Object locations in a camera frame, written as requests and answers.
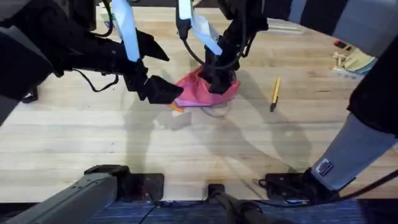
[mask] red object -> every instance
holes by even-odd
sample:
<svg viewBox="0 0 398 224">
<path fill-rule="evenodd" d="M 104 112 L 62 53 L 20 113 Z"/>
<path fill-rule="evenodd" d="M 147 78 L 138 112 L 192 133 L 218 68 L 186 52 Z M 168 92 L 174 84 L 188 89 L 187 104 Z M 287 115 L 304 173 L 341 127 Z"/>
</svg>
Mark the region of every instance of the red object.
<svg viewBox="0 0 398 224">
<path fill-rule="evenodd" d="M 184 89 L 175 100 L 179 106 L 213 106 L 232 100 L 236 96 L 241 84 L 239 81 L 232 82 L 231 87 L 222 95 L 212 94 L 209 92 L 210 85 L 199 77 L 202 70 L 200 66 L 176 83 Z"/>
</svg>

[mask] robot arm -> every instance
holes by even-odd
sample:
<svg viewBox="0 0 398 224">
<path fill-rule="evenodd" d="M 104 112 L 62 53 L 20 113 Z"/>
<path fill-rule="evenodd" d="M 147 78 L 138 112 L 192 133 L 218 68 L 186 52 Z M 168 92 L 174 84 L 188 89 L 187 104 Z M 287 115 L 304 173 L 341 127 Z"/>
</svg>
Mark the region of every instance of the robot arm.
<svg viewBox="0 0 398 224">
<path fill-rule="evenodd" d="M 142 58 L 150 56 L 169 60 L 153 36 L 139 30 L 129 30 L 129 37 L 134 35 L 134 49 L 139 50 L 136 52 L 137 57 L 131 57 L 131 39 L 125 39 L 125 47 L 123 42 L 98 37 L 88 32 L 87 27 L 84 28 L 69 18 L 65 9 L 53 0 L 16 3 L 19 4 L 12 9 L 17 10 L 12 10 L 10 17 L 3 17 L 0 22 L 0 46 L 4 58 L 3 72 L 0 74 L 1 96 L 20 101 L 50 73 L 62 77 L 65 70 L 73 69 L 92 70 L 103 75 L 122 75 L 127 89 L 136 91 L 140 100 L 148 98 L 149 103 L 169 104 L 181 94 L 180 87 L 155 75 L 147 77 L 148 69 Z M 124 21 L 118 22 L 118 27 L 123 31 Z M 2 108 L 1 114 L 7 115 L 13 106 L 15 105 L 4 110 Z"/>
<path fill-rule="evenodd" d="M 215 55 L 206 48 L 207 64 L 223 66 L 242 54 L 239 50 L 243 9 L 246 9 L 243 44 L 247 47 L 257 32 L 267 30 L 267 18 L 273 18 L 337 37 L 379 57 L 351 95 L 348 106 L 351 114 L 326 153 L 304 174 L 267 174 L 264 186 L 269 198 L 319 202 L 335 197 L 397 142 L 398 106 L 393 103 L 398 100 L 395 90 L 398 68 L 394 65 L 394 56 L 398 53 L 395 1 L 218 0 L 218 3 L 232 22 L 218 39 L 222 54 Z M 181 23 L 181 18 L 177 16 L 178 22 Z M 201 77 L 211 85 L 210 92 L 223 94 L 231 86 L 231 70 L 237 69 L 238 62 L 225 70 L 205 66 Z"/>
</svg>

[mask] orange object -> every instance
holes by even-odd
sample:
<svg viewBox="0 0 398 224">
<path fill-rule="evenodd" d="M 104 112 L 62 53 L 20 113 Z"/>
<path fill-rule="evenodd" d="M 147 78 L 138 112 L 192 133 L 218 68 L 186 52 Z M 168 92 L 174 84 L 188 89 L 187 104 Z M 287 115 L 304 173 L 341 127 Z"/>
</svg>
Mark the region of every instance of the orange object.
<svg viewBox="0 0 398 224">
<path fill-rule="evenodd" d="M 184 112 L 184 108 L 178 106 L 177 104 L 175 104 L 174 102 L 172 104 L 169 105 L 169 107 L 175 109 L 178 112 L 183 113 Z"/>
</svg>

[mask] dark floor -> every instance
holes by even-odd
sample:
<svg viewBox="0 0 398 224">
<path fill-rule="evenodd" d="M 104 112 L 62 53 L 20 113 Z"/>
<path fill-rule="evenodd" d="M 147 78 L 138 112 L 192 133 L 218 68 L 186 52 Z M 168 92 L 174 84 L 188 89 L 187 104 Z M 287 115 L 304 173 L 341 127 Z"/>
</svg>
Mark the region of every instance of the dark floor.
<svg viewBox="0 0 398 224">
<path fill-rule="evenodd" d="M 189 208 L 195 202 L 177 202 L 173 207 L 155 208 L 142 223 L 226 223 L 226 213 L 218 204 Z M 0 223 L 34 204 L 0 204 Z M 398 200 L 349 200 L 310 208 L 273 208 L 262 206 L 266 217 L 288 219 L 294 223 L 393 224 L 398 223 Z M 118 202 L 95 215 L 95 223 L 139 223 L 153 207 L 144 202 Z"/>
</svg>

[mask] wooden object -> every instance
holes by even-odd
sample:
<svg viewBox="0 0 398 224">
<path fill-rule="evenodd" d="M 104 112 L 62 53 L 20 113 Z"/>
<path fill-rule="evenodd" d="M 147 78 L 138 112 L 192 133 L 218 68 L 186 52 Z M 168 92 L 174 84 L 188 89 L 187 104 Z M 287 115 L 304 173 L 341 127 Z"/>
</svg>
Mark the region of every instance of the wooden object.
<svg viewBox="0 0 398 224">
<path fill-rule="evenodd" d="M 218 32 L 230 23 L 218 9 L 197 9 Z M 175 28 L 172 8 L 134 8 L 138 29 L 152 34 L 170 57 L 146 57 L 149 75 L 176 82 L 198 64 Z M 98 23 L 98 32 L 106 30 Z M 112 39 L 118 39 L 115 32 Z M 188 41 L 198 55 L 203 45 Z M 39 86 L 39 101 L 20 104 L 0 127 L 0 202 L 40 202 L 78 180 L 98 164 L 124 164 L 132 172 L 165 175 L 165 200 L 199 200 L 209 183 L 225 184 L 237 198 L 266 198 L 253 179 L 269 172 L 304 171 L 325 152 L 348 114 L 358 84 L 330 74 L 332 38 L 260 33 L 243 58 L 236 99 L 224 114 L 200 108 L 184 113 L 139 101 L 124 82 L 93 93 L 76 72 L 51 75 Z M 95 85 L 113 80 L 86 72 Z M 278 110 L 269 112 L 269 93 L 282 77 Z M 397 168 L 389 151 L 342 194 L 358 190 Z M 397 198 L 398 180 L 364 195 Z"/>
</svg>

